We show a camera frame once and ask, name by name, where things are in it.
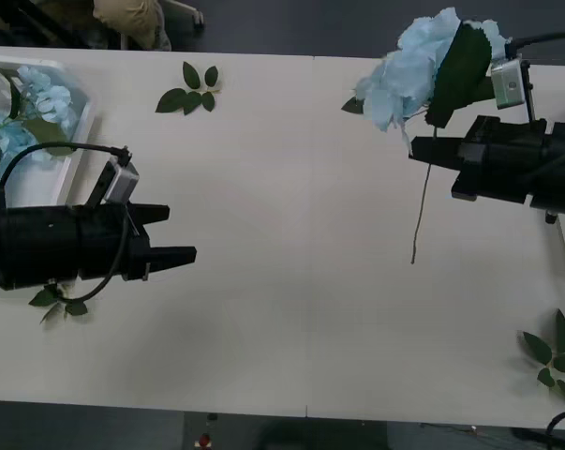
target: beige pants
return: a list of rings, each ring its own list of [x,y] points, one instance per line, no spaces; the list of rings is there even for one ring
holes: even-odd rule
[[[130,36],[144,49],[156,43],[157,0],[95,0],[93,15],[118,33]]]

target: person's leg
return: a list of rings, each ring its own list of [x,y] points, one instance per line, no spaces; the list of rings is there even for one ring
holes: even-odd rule
[[[157,0],[95,0],[93,15],[145,50],[170,50]]]

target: white container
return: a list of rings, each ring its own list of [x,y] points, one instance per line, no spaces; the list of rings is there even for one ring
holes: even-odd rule
[[[69,89],[71,107],[79,117],[70,140],[86,143],[95,116],[95,102],[88,89],[60,63],[45,59],[0,56],[0,68],[17,69],[21,66],[37,68],[51,77],[52,84],[63,85]],[[0,110],[9,111],[10,104],[9,88],[0,74]],[[58,158],[49,170],[33,164],[28,165],[25,171],[19,172],[18,176],[13,174],[7,183],[7,204],[40,206],[65,203],[81,156],[82,151],[79,150],[68,157]]]

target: table surface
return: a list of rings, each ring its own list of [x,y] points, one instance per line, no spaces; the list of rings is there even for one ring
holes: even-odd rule
[[[90,142],[127,144],[133,201],[171,208],[152,244],[199,252],[149,282],[115,279],[91,314],[48,327],[25,304],[34,291],[0,291],[1,400],[520,427],[565,410],[518,340],[565,313],[558,227],[524,205],[453,200],[456,173],[435,167],[410,265],[426,166],[397,130],[340,111],[374,60],[0,54],[77,73],[99,100]],[[220,67],[216,109],[155,114],[183,61]],[[565,120],[565,67],[531,74],[538,115]],[[478,113],[498,115],[474,105],[440,134]],[[420,116],[408,133],[431,129]],[[104,160],[85,156],[72,201]]]

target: red object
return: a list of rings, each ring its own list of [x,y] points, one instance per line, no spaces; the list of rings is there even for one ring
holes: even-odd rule
[[[199,446],[206,447],[210,442],[211,438],[207,433],[201,434],[201,437],[199,438]]]

